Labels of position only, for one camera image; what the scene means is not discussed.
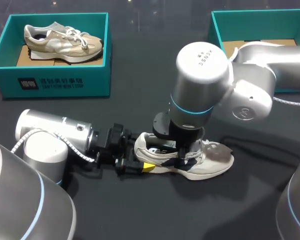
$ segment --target logo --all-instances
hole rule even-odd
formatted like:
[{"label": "logo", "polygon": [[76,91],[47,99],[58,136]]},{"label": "logo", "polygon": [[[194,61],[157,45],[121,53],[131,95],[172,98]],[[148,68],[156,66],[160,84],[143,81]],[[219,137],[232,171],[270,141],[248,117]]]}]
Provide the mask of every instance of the logo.
[{"label": "logo", "polygon": [[255,118],[255,111],[247,106],[238,106],[232,111],[233,116],[243,121],[250,121]]},{"label": "logo", "polygon": [[23,90],[39,89],[34,77],[19,77],[18,81]]},{"label": "logo", "polygon": [[199,65],[202,66],[207,60],[208,58],[211,56],[212,54],[212,50],[208,50],[206,53],[204,52],[200,52],[200,54],[198,54],[198,58],[201,59],[201,61],[199,62]]}]

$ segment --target cable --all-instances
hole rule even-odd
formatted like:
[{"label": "cable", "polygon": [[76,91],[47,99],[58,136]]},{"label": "cable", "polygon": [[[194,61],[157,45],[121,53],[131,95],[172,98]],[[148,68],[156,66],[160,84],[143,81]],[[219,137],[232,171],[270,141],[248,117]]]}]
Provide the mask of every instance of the cable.
[{"label": "cable", "polygon": [[69,148],[71,148],[80,158],[82,158],[83,160],[86,160],[88,161],[89,163],[92,163],[92,162],[95,162],[96,160],[93,159],[93,158],[90,158],[88,156],[85,156],[83,155],[75,146],[73,146],[71,144],[71,142],[69,142],[68,139],[66,139],[64,136],[62,136],[61,133],[59,133],[58,131],[54,131],[53,133],[52,132],[49,132],[49,131],[46,131],[46,130],[43,130],[41,128],[36,128],[36,129],[33,129],[29,132],[27,132],[16,144],[15,146],[12,148],[11,150],[11,153],[15,153],[16,150],[33,134],[35,133],[38,133],[38,132],[47,132],[47,133],[50,133],[50,134],[54,134],[56,136],[58,136],[58,138],[60,140],[62,140],[65,144],[68,145]]},{"label": "cable", "polygon": [[288,104],[288,105],[293,105],[293,106],[299,106],[300,107],[300,102],[295,102],[295,101],[287,101],[287,100],[283,100],[277,97],[273,97],[273,100],[282,103],[282,104]]}]

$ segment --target dark surface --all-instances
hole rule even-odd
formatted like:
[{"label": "dark surface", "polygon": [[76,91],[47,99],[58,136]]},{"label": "dark surface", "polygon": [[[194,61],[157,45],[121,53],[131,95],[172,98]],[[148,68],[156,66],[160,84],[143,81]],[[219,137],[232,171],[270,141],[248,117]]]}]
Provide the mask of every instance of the dark surface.
[{"label": "dark surface", "polygon": [[[150,132],[155,115],[168,107],[178,51],[205,39],[211,10],[275,8],[300,8],[300,0],[0,0],[0,33],[12,13],[109,12],[113,38],[110,98],[2,100],[0,94],[0,144],[13,147],[24,109]],[[214,112],[206,137],[224,136],[234,165],[204,181],[169,173],[118,178],[111,167],[100,176],[75,161],[67,182],[77,210],[75,239],[278,240],[276,204],[300,161],[300,107],[274,103],[267,120],[248,125]]]}]

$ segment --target teal box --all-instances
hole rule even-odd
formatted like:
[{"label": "teal box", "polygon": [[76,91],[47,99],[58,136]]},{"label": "teal box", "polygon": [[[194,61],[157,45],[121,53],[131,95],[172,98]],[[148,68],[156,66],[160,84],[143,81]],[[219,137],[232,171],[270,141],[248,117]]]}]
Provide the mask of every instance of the teal box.
[{"label": "teal box", "polygon": [[[212,11],[208,41],[223,51],[223,42],[294,39],[300,45],[300,9]],[[277,93],[296,92],[277,89]]]},{"label": "teal box", "polygon": [[[53,22],[104,41],[102,65],[16,66],[25,44],[24,27]],[[4,98],[106,97],[111,87],[112,38],[108,13],[10,15],[0,37],[0,91]],[[22,81],[32,87],[23,89]]]}]

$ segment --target white sneaker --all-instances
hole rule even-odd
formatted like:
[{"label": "white sneaker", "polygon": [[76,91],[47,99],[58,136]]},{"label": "white sneaker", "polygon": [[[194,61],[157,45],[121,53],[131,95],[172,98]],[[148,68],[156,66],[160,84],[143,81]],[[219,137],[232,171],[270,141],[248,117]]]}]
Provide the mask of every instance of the white sneaker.
[{"label": "white sneaker", "polygon": [[134,154],[138,160],[156,166],[150,173],[174,172],[189,180],[204,180],[224,173],[234,163],[232,150],[218,142],[198,140],[185,159],[178,158],[177,152],[165,152],[156,146],[174,147],[175,142],[143,132],[134,144]]},{"label": "white sneaker", "polygon": [[24,40],[31,59],[61,59],[68,63],[83,63],[101,57],[104,44],[98,37],[57,22],[46,27],[26,25]]}]

